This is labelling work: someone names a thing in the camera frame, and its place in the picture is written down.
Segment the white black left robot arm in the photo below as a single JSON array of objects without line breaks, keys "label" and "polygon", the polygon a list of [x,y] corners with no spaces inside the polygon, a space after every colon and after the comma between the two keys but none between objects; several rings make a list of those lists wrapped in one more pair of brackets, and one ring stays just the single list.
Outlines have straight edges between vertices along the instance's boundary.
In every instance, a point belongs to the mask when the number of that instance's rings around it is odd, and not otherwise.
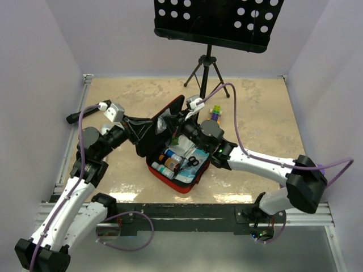
[{"label": "white black left robot arm", "polygon": [[28,271],[66,271],[71,250],[101,222],[121,217],[116,199],[102,193],[85,200],[101,182],[108,164],[104,158],[125,141],[138,145],[153,128],[149,118],[123,117],[106,133],[94,127],[80,128],[77,160],[66,187],[41,226],[29,239],[15,246],[21,266]]}]

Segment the blue medical pouch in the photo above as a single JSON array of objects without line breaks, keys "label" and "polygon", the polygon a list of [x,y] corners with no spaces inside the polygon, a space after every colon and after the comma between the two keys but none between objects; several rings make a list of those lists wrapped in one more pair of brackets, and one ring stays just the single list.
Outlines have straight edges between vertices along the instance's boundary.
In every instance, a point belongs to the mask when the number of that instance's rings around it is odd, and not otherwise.
[{"label": "blue medical pouch", "polygon": [[199,161],[199,165],[195,167],[189,167],[181,172],[178,172],[174,179],[185,184],[190,184],[196,177],[197,172],[202,168],[202,165],[206,162],[208,155],[209,154],[205,153],[203,150],[196,149],[195,152],[190,156],[195,156]]}]

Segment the white gauze plastic bag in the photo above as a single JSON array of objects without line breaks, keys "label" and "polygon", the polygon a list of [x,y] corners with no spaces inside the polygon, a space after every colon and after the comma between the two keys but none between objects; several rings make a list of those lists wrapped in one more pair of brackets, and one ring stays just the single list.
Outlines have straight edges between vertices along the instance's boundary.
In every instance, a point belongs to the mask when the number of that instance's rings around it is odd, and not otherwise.
[{"label": "white gauze plastic bag", "polygon": [[178,144],[175,146],[175,153],[180,156],[189,156],[196,150],[196,145],[185,135],[178,138]]}]

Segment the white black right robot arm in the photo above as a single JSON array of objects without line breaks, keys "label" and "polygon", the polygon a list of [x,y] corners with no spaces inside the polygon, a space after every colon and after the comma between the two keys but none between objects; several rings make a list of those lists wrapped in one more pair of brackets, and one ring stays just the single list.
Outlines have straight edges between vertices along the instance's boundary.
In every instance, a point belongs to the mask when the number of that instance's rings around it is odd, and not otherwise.
[{"label": "white black right robot arm", "polygon": [[215,167],[249,172],[281,185],[277,191],[258,196],[252,209],[256,221],[264,223],[275,213],[292,208],[307,214],[316,212],[327,180],[309,157],[278,158],[247,151],[241,144],[227,141],[214,120],[198,124],[192,117],[181,118],[177,126],[178,132],[208,154],[208,160]]}]

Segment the white green medicine bottle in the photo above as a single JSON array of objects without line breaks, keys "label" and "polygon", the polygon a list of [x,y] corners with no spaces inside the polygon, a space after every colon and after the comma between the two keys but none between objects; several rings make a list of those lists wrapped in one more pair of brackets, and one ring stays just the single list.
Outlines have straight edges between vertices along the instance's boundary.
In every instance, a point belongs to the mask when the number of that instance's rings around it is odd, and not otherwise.
[{"label": "white green medicine bottle", "polygon": [[168,179],[173,179],[174,172],[168,169],[165,165],[158,164],[157,162],[153,162],[151,166],[157,170],[162,175],[166,176]]}]

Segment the red black medicine kit case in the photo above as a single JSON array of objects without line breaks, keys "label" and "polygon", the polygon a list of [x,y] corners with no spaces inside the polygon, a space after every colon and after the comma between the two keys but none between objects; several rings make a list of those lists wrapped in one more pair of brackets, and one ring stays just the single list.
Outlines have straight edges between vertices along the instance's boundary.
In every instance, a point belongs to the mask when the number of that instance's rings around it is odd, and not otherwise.
[{"label": "red black medicine kit case", "polygon": [[179,193],[188,193],[208,169],[208,154],[196,148],[184,133],[177,133],[185,97],[177,96],[151,118],[151,127],[136,145],[149,171]]}]

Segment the green pill blister pack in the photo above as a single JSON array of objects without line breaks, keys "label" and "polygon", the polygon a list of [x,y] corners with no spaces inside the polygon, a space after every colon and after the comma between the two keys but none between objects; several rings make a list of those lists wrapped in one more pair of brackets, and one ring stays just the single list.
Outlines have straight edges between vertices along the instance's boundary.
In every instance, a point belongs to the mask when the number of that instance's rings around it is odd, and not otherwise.
[{"label": "green pill blister pack", "polygon": [[171,145],[176,146],[178,144],[179,144],[179,137],[172,136],[172,138],[171,138]]}]

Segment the blue wipes packet bag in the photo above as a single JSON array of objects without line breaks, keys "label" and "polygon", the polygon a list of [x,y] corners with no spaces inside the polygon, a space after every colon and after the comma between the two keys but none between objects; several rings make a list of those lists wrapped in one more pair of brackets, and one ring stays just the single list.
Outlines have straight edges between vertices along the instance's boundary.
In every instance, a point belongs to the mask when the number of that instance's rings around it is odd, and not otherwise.
[{"label": "blue wipes packet bag", "polygon": [[161,134],[165,131],[171,131],[171,121],[173,115],[171,114],[170,108],[164,110],[158,117],[155,125],[156,135]]}]

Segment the black handled scissors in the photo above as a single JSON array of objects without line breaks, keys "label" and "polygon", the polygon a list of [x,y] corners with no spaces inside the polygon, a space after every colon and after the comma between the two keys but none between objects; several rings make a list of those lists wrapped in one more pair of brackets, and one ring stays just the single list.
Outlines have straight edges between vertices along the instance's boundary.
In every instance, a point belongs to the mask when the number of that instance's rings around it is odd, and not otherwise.
[{"label": "black handled scissors", "polygon": [[196,159],[195,156],[190,156],[189,158],[184,158],[183,161],[180,163],[178,172],[181,172],[189,167],[195,167],[198,165],[199,165],[199,161]]}]

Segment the brown medicine bottle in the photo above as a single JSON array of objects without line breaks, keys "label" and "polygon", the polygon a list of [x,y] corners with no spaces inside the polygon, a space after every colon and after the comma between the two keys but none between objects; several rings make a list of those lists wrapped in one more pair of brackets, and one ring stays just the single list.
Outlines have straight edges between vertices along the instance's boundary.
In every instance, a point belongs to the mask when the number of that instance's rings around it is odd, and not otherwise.
[{"label": "brown medicine bottle", "polygon": [[160,154],[158,160],[160,161],[161,164],[163,164],[165,167],[167,167],[173,172],[178,171],[180,168],[180,163],[178,163],[175,159],[165,154]]}]

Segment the white blue medicine bottle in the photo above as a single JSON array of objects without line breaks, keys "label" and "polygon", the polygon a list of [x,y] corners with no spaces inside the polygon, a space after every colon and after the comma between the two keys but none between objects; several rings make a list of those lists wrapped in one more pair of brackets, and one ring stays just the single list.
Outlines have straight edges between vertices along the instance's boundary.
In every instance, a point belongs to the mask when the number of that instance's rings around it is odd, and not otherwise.
[{"label": "white blue medicine bottle", "polygon": [[164,151],[164,154],[165,154],[165,155],[167,155],[168,157],[170,157],[170,158],[174,159],[174,160],[175,160],[175,161],[177,161],[178,163],[180,163],[180,162],[183,160],[183,158],[182,158],[181,156],[177,155],[175,152],[173,152],[173,151],[172,151],[172,150],[170,150],[170,149],[166,149],[166,150]]}]

